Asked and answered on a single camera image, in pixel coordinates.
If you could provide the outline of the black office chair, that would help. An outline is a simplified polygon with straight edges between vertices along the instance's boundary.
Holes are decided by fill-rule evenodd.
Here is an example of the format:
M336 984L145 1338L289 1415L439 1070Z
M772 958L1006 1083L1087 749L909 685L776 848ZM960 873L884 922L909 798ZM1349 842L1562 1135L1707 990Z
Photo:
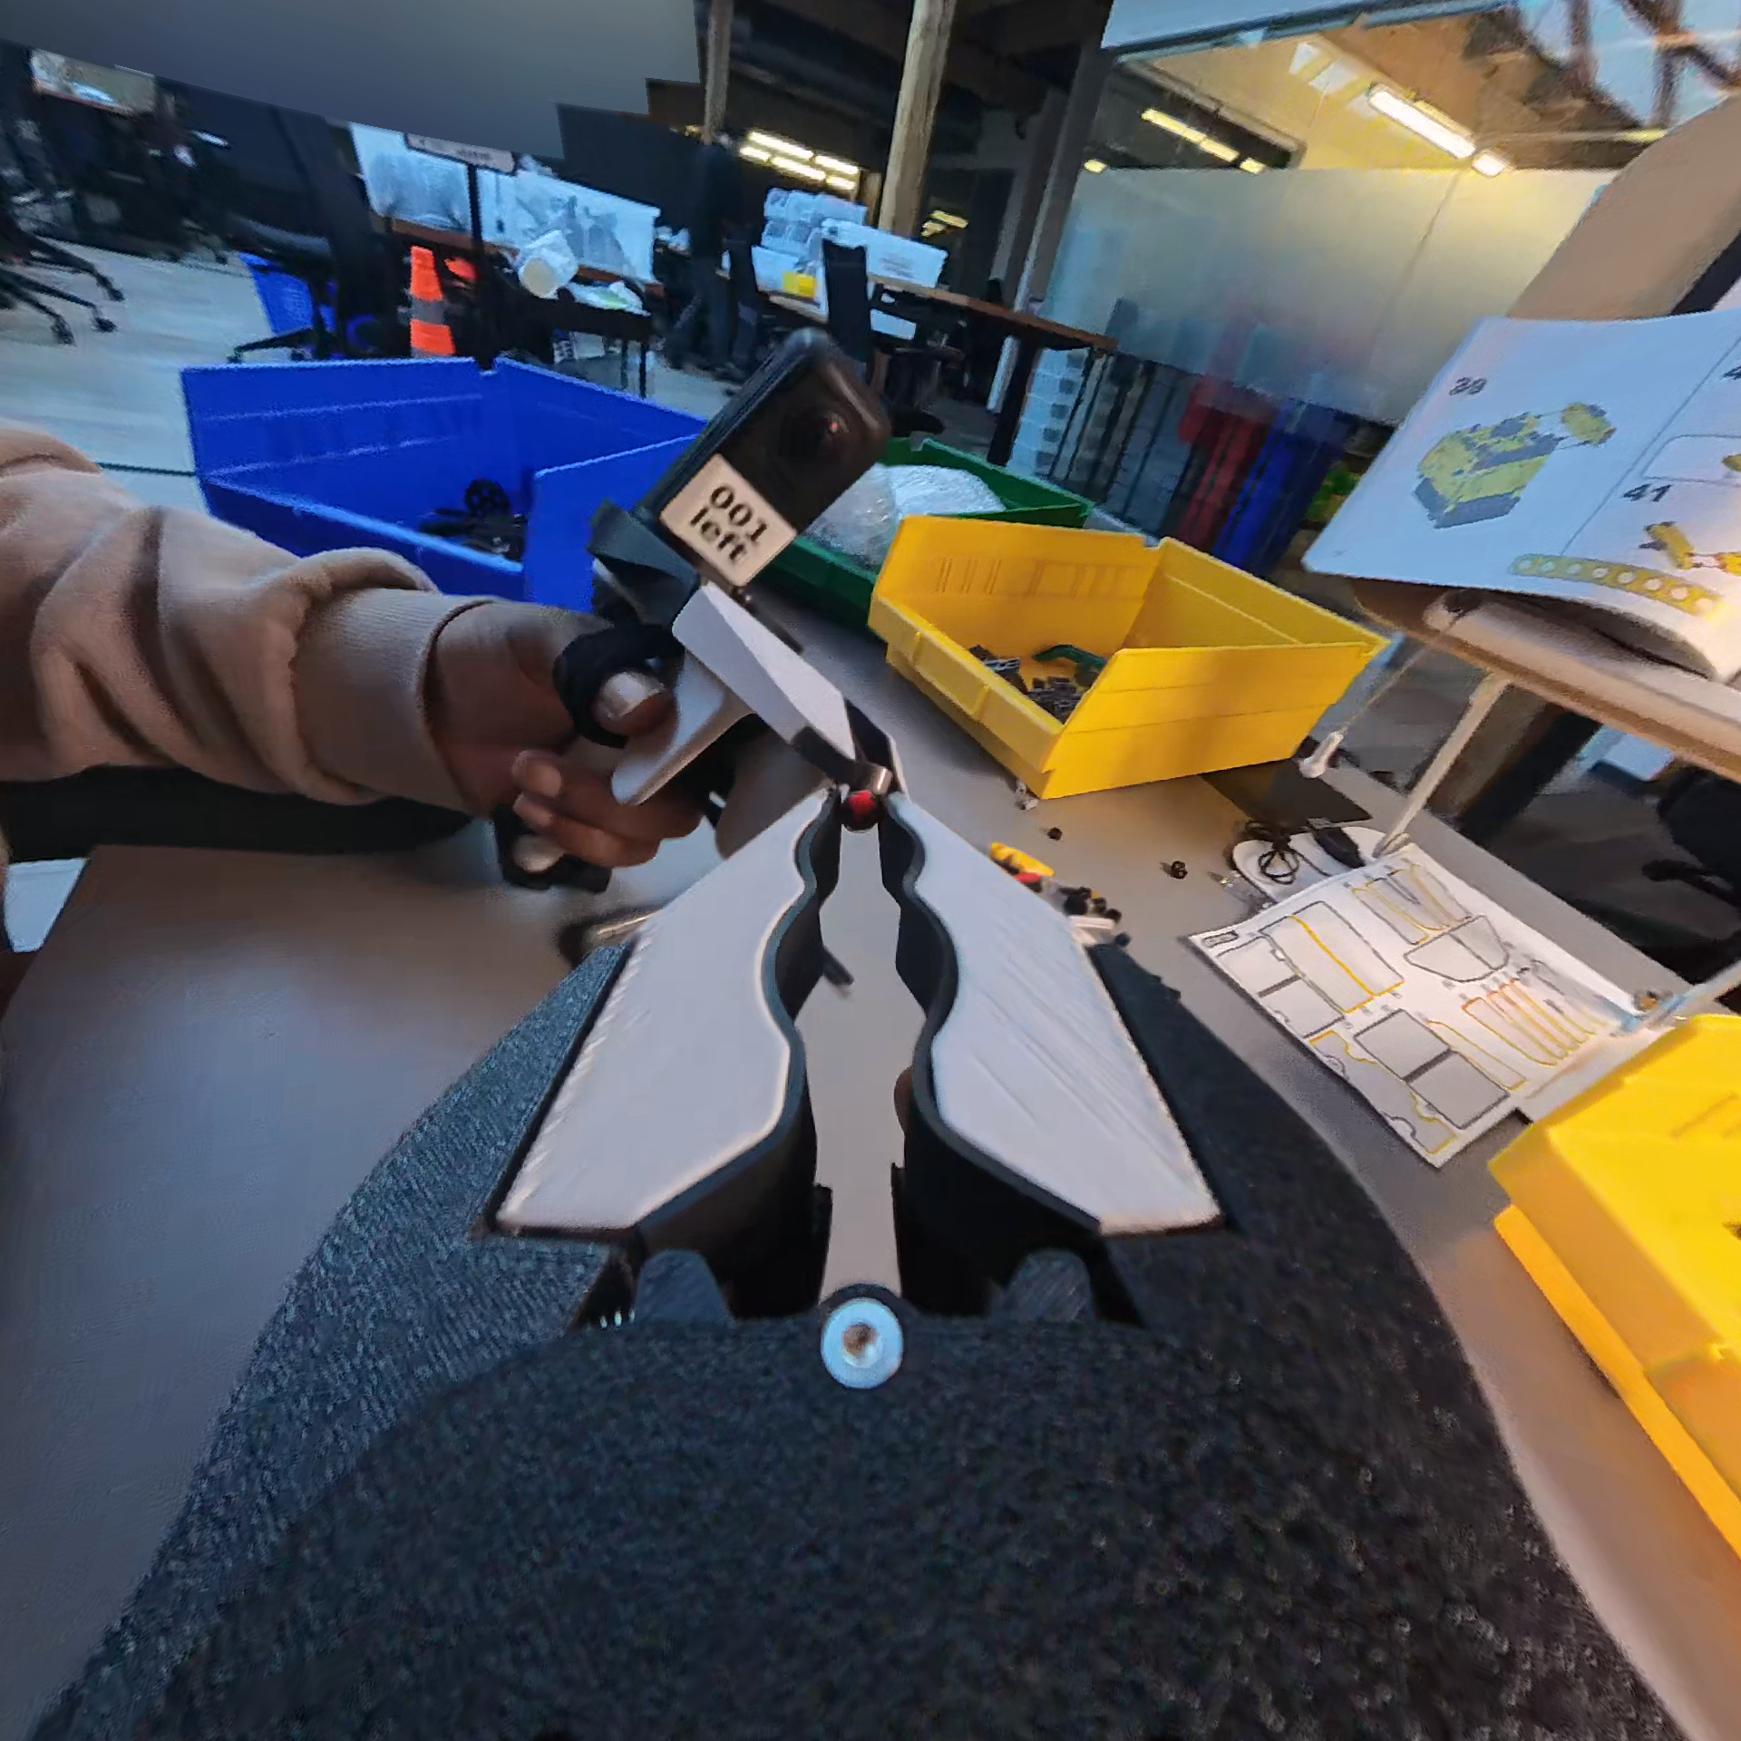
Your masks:
M233 361L283 351L293 360L405 360L409 314L399 251L379 232L330 124L314 114L258 105L231 133L224 232L255 287L293 291L299 325L233 351Z
M65 312L79 312L97 334L119 330L108 306L123 294L92 262L54 243L18 217L12 186L2 183L2 314L39 317L55 343L73 343Z
M933 410L954 351L915 330L911 339L880 334L863 248L821 243L821 287L826 291L826 333L859 365L881 397L895 438L939 438L943 420Z

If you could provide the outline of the yellow storage bin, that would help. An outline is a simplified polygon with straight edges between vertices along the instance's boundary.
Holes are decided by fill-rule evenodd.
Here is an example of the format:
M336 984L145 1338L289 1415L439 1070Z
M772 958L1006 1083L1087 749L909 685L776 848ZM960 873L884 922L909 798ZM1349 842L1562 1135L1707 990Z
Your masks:
M1488 1171L1497 1242L1737 1553L1737 1015L1693 1015Z
M1386 638L1183 542L909 518L866 625L903 675L1040 801L1293 759ZM969 647L1106 657L1069 722Z

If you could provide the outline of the stack of coloured crates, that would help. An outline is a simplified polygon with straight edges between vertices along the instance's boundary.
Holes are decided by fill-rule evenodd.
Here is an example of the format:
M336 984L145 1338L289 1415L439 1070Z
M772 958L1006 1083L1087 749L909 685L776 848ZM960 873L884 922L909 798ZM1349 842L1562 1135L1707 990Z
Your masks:
M1268 579L1358 425L1340 410L1201 377L1177 425L1186 466L1163 536Z

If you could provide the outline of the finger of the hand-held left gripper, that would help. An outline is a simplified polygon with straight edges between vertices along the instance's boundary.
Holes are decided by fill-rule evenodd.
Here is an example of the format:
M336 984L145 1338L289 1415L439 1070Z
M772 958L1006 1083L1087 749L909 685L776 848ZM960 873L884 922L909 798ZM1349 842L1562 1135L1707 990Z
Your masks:
M843 722L837 733L837 774L840 801L892 801L905 790L903 767L892 734L869 719L852 700L843 701Z
M698 586L672 635L788 749L823 774L855 767L852 722L837 685L723 586Z

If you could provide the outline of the wooden high table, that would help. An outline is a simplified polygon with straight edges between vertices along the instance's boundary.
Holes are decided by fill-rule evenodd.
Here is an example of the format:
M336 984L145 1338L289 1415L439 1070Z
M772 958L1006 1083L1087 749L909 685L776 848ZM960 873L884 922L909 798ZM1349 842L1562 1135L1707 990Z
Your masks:
M1090 352L1096 360L1117 357L1118 342L1096 333L1071 330L1066 324L1035 317L1031 312L1011 312L997 303L966 296L942 287L900 281L881 274L869 274L872 309L921 320L921 312L946 314L969 320L973 333L1006 342L1016 346L1010 380L994 411L988 438L988 466L1004 469L1011 459L1016 435L1023 417L1023 407L1034 386L1034 371L1044 352Z

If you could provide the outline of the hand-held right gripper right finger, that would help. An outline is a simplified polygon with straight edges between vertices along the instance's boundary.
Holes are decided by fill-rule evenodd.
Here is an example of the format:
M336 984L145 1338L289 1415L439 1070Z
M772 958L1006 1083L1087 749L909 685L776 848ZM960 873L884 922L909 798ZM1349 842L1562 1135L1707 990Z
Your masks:
M880 827L898 975L921 1008L903 1160L903 1297L977 1319L1026 1260L1066 1252L1127 1319L1114 1249L1223 1229L1223 1209L1102 966L1047 895L909 798Z

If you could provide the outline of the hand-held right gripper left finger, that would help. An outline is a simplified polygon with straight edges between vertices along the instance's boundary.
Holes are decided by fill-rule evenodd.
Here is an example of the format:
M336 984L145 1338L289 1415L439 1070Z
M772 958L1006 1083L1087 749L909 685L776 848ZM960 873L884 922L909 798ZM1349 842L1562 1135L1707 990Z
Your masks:
M821 1297L816 1184L795 1018L826 978L837 801L806 798L628 944L492 1211L504 1234L704 1260L741 1319Z

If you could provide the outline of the green storage bin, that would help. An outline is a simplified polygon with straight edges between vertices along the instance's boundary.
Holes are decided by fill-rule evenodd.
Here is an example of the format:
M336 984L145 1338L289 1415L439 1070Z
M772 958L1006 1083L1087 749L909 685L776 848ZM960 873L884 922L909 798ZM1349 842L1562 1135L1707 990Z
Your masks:
M895 438L884 447L880 466L942 466L942 469L966 469L982 478L994 494L1001 499L1001 513L986 516L963 516L966 522L1006 522L1023 527L1063 527L1063 530L1084 530L1093 513L1093 503L1031 481L1026 473L1016 473L1006 469L988 466L982 457L946 447L935 438ZM863 632L866 627L866 605L872 599L880 571L859 568L840 558L831 558L812 545L801 534L795 542L772 561L764 571L761 586L772 590L785 599L807 605L807 610L840 623L843 627Z

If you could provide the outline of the person's left forearm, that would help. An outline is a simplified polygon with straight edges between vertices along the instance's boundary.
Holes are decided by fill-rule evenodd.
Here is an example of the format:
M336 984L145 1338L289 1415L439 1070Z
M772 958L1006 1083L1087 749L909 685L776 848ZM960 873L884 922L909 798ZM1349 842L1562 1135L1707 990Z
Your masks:
M479 814L424 687L465 614L372 552L299 561L137 503L73 447L2 426L2 778L187 770L335 805Z

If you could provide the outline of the pile of black red pins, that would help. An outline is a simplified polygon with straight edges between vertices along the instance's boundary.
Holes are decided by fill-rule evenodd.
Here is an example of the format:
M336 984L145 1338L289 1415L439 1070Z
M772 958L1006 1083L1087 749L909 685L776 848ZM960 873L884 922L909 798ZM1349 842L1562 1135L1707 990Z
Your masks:
M1093 887L1069 887L1057 876L1043 887L1026 887L1035 897L1043 897L1059 918L1069 925L1071 938L1078 947L1127 947L1131 937L1123 928L1123 912L1106 903Z

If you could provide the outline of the grey desk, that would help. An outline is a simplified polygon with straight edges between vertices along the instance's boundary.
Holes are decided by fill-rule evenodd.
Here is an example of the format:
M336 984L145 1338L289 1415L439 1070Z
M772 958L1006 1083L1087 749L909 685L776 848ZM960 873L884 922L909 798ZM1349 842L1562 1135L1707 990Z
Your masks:
M1195 778L1017 814L881 656L785 607L977 845L1063 830L1063 870L1382 1206L1598 1621L1688 1739L1737 1739L1737 1559L1537 1294L1491 1217L1503 1125L1416 1160L1183 944L1231 810ZM1183 858L1186 879L1163 876ZM576 903L495 879L487 833L412 857L101 850L2 1023L2 1739L85 1665L323 1229L558 980Z

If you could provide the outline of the open instruction booklet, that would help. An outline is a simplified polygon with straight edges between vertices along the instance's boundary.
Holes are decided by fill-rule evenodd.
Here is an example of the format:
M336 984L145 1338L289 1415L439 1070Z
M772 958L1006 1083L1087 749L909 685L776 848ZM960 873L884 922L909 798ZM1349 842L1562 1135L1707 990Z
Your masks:
M1476 324L1302 565L1553 601L1737 679L1737 309Z

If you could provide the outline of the blue storage bin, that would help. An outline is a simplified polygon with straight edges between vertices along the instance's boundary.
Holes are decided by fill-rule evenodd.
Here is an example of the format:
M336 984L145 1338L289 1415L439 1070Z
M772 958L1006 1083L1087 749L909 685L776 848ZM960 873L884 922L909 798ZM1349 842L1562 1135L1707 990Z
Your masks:
M704 426L519 361L199 365L181 392L206 513L231 527L566 610L591 605L597 506L640 503Z

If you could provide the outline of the heap of dark grey bricks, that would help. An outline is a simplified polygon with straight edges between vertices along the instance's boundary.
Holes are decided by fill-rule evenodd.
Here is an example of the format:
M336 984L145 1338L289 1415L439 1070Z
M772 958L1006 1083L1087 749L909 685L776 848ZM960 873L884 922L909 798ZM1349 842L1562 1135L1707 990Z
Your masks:
M969 656L980 660L994 679L1026 697L1057 722L1069 722L1093 687L1078 687L1069 667L1031 664L1023 657L1004 657L980 642L969 647Z

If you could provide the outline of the clear plastic bag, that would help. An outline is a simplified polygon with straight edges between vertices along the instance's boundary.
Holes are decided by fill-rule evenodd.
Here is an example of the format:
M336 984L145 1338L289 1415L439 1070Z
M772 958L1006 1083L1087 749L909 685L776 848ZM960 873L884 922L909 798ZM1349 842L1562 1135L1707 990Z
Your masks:
M821 552L880 571L905 518L963 518L1001 513L994 488L966 469L877 466L807 527Z

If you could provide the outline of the wooden book stand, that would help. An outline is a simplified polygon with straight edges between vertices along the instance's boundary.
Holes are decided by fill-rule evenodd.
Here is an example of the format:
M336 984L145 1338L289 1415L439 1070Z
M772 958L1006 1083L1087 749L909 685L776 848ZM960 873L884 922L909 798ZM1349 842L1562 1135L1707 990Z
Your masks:
M1433 651L1737 783L1737 687L1653 660L1524 601L1481 596L1460 614L1445 590L1429 586L1353 580L1353 593L1370 620Z

